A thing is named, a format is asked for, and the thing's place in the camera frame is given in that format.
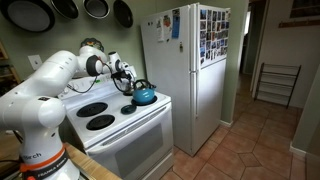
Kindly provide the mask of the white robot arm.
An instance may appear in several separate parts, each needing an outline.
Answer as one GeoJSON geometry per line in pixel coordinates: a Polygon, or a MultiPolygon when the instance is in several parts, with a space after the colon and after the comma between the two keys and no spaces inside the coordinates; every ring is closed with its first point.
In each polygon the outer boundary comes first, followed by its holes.
{"type": "Polygon", "coordinates": [[[23,138],[19,151],[23,180],[78,180],[80,171],[59,136],[66,109],[58,95],[73,77],[131,69],[116,52],[105,54],[92,46],[81,47],[78,55],[61,50],[0,97],[0,129],[16,130],[23,138]]]}

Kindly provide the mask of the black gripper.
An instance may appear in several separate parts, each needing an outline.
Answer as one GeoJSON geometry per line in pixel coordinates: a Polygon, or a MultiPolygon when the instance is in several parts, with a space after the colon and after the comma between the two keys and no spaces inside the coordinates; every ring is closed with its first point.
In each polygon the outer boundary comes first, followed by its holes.
{"type": "Polygon", "coordinates": [[[127,73],[125,70],[113,73],[111,75],[112,79],[117,79],[117,80],[121,80],[121,79],[127,79],[125,80],[125,91],[129,91],[131,90],[131,82],[134,83],[136,81],[136,77],[134,75],[130,75],[129,73],[127,73]]]}

